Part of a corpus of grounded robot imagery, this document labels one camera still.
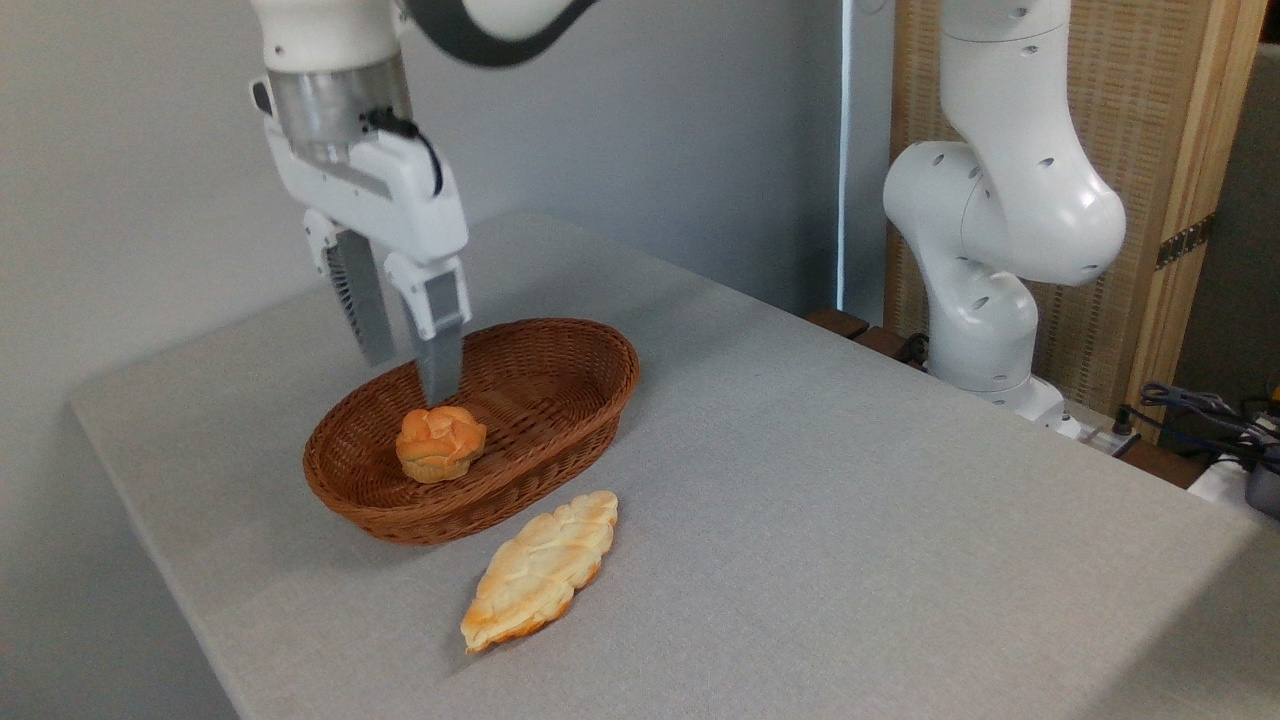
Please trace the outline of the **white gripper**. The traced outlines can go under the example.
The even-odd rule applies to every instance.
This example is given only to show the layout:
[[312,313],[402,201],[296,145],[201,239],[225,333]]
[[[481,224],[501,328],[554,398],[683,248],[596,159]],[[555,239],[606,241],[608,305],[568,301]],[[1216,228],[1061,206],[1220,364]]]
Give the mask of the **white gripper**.
[[403,300],[426,405],[447,404],[460,391],[463,325],[472,318],[454,256],[468,225],[448,163],[416,133],[369,124],[357,127],[344,160],[312,158],[285,137],[268,78],[256,79],[253,96],[287,192],[310,208],[303,232],[316,270],[335,291],[366,363],[376,366],[396,352],[370,238],[393,251],[384,270]]

